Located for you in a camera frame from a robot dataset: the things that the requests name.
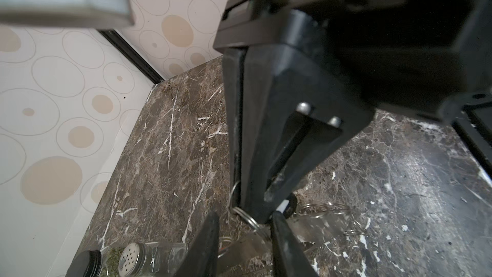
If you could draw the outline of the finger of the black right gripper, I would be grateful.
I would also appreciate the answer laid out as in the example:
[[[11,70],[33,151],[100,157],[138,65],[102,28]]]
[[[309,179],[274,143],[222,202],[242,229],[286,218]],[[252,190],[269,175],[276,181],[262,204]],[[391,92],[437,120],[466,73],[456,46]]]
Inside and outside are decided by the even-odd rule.
[[[245,49],[228,49],[222,58],[222,75],[229,136],[230,206],[240,205],[242,172],[242,108]]]

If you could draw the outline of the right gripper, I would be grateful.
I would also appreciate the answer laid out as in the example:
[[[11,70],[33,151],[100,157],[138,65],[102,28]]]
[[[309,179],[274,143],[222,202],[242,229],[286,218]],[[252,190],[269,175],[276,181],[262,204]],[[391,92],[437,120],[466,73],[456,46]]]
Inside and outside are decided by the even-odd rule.
[[[265,223],[375,107],[449,121],[491,88],[491,0],[229,0],[213,48],[244,61],[240,206]]]

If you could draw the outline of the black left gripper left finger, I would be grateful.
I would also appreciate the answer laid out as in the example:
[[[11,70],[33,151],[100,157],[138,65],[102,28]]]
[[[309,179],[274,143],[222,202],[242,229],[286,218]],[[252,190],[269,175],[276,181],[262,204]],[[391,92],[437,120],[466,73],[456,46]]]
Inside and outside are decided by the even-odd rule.
[[[210,212],[174,276],[216,276],[219,231],[219,216]]]

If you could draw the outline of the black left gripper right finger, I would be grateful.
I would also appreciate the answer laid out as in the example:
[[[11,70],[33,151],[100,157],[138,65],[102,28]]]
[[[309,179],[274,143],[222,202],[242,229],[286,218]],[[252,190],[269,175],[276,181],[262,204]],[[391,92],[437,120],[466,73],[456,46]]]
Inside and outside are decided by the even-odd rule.
[[[284,215],[274,211],[270,220],[274,276],[319,275],[312,268]]]

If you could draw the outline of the key with black tag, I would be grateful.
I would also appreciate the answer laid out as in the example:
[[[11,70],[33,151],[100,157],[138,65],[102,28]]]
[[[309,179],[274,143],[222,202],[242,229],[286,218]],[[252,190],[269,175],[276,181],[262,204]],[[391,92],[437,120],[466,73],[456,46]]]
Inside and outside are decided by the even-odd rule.
[[[291,193],[276,209],[278,212],[282,213],[286,219],[290,218],[297,209],[298,199],[294,193]]]

